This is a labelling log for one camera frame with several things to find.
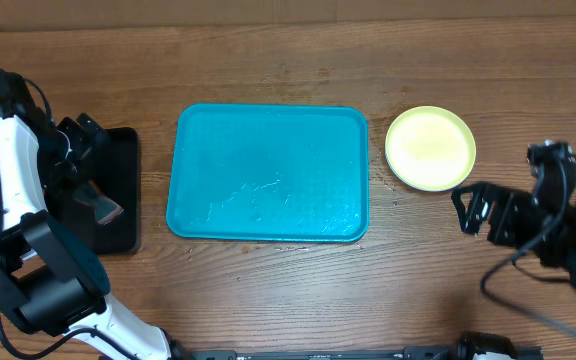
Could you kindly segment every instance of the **wall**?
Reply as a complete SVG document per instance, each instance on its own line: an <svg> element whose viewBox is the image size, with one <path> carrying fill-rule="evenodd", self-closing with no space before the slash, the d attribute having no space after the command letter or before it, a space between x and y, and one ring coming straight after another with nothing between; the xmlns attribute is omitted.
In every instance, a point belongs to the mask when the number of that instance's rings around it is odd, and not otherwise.
<svg viewBox="0 0 576 360"><path fill-rule="evenodd" d="M576 15L576 0L0 0L0 31Z"/></svg>

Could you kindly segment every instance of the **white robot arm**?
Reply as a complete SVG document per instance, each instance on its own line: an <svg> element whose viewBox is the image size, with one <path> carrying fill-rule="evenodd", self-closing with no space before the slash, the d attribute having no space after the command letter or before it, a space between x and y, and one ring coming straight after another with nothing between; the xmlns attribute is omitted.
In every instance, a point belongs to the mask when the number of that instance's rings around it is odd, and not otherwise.
<svg viewBox="0 0 576 360"><path fill-rule="evenodd" d="M1 312L26 333L73 336L111 359L178 358L176 342L123 306L110 293L97 256L48 215L38 171L39 138L65 134L55 133L52 121L40 116L19 75L0 70L2 88L0 251L7 261L0 263ZM53 143L56 156L66 161L70 141ZM46 265L15 278L12 272L34 254Z"/></svg>

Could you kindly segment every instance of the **plate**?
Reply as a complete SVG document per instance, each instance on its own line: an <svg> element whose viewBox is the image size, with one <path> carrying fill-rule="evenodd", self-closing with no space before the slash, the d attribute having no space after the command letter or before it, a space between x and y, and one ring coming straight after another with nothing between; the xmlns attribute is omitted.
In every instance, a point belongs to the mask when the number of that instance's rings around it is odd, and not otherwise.
<svg viewBox="0 0 576 360"><path fill-rule="evenodd" d="M445 191L462 183L475 164L476 146L468 125L435 106L405 111L386 135L386 159L404 183Z"/></svg>

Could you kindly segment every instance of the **blue tray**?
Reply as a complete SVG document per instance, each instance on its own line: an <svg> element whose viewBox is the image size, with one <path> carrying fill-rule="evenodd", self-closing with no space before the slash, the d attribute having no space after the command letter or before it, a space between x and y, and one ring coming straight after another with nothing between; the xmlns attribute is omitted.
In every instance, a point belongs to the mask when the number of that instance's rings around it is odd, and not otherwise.
<svg viewBox="0 0 576 360"><path fill-rule="evenodd" d="M366 119L347 107L196 104L166 221L184 237L351 242L368 227Z"/></svg>

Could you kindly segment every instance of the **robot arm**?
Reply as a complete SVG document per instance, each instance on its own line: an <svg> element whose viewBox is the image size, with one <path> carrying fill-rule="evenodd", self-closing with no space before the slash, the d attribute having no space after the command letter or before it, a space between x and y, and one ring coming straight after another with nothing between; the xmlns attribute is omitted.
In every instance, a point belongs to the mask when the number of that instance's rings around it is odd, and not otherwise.
<svg viewBox="0 0 576 360"><path fill-rule="evenodd" d="M537 178L532 192L488 182L475 183L453 191L452 200L461 229L476 235L480 226L488 220L488 241L496 246L518 249L513 259L518 259L522 254L520 252L532 251L539 257L542 266L562 268L570 274L570 279L527 275L543 282L569 283L576 290L576 206L568 205L576 185L576 156L568 144L547 141L543 145L531 145L527 158L533 176ZM463 194L472 195L467 208L461 201ZM482 292L485 280L499 267L484 277ZM570 327L507 300L500 300L497 296L489 298L576 338L576 330Z"/></svg>
<svg viewBox="0 0 576 360"><path fill-rule="evenodd" d="M37 172L37 137L17 115L0 118L0 173L5 199L4 230L21 216L46 210Z"/></svg>
<svg viewBox="0 0 576 360"><path fill-rule="evenodd" d="M49 170L42 182L38 158L44 167L67 162L75 174L84 172L71 152L70 140L34 105L23 79L0 70L1 312L25 333L76 334L112 359L178 358L177 343L123 306L97 256L48 214L44 189L63 178ZM90 151L81 153L79 159ZM29 253L45 265L13 276Z"/></svg>

